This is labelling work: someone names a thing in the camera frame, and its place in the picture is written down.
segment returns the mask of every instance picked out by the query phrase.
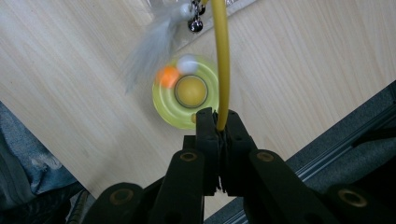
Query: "feather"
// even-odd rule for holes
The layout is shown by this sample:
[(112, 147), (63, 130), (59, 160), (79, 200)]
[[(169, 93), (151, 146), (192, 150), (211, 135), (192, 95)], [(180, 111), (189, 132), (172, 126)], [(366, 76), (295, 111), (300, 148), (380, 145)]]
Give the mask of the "feather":
[(127, 57), (124, 65), (127, 92), (131, 91), (140, 79), (155, 76), (175, 51), (177, 26), (193, 18), (189, 1), (179, 1), (154, 9), (154, 20), (143, 40)]

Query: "screw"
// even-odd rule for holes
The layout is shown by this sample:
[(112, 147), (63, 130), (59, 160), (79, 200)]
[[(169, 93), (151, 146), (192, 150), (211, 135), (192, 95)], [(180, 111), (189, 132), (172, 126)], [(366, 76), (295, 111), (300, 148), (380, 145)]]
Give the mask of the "screw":
[(131, 189), (117, 189), (110, 195), (110, 202), (114, 205), (122, 205), (131, 201), (134, 191)]
[(198, 156), (197, 156), (197, 154), (192, 153), (192, 152), (185, 152), (180, 155), (180, 158), (183, 161), (195, 161), (198, 158)]
[(259, 152), (257, 153), (257, 159), (261, 161), (273, 161), (274, 156), (269, 154), (268, 152)]
[(367, 200), (363, 196), (350, 189), (338, 190), (338, 197), (345, 203), (355, 207), (365, 207), (367, 205)]

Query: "yellow wire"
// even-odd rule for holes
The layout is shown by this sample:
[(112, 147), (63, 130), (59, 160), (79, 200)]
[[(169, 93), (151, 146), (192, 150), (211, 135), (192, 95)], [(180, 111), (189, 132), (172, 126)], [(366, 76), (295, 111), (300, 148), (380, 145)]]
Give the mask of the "yellow wire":
[(219, 132), (222, 132), (224, 131), (227, 123), (230, 99), (230, 49), (228, 40), (227, 12), (224, 0), (212, 0), (211, 2), (213, 8), (219, 70), (219, 117), (216, 129)]

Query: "wooden floor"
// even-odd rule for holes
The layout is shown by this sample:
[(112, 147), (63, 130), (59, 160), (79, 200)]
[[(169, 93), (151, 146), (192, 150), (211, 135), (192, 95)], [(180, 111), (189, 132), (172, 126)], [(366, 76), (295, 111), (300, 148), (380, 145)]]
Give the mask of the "wooden floor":
[[(0, 100), (97, 197), (164, 175), (183, 135), (121, 66), (146, 1), (0, 2)], [(258, 0), (229, 18), (231, 109), (287, 159), (396, 79), (396, 1)], [(213, 30), (177, 54), (216, 60)], [(230, 199), (206, 200), (208, 217)]]

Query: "gray cloth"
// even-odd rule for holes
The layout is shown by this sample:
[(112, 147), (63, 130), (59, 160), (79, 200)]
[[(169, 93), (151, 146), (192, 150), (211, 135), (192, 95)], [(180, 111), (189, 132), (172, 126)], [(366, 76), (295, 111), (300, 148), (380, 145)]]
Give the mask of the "gray cloth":
[(0, 211), (28, 203), (34, 197), (26, 173), (18, 159), (9, 153), (0, 133)]
[(0, 224), (63, 224), (70, 211), (70, 198), (81, 190), (77, 182), (42, 193), (29, 203), (0, 211)]
[(77, 180), (37, 138), (0, 102), (0, 133), (30, 183), (33, 194), (76, 183)]

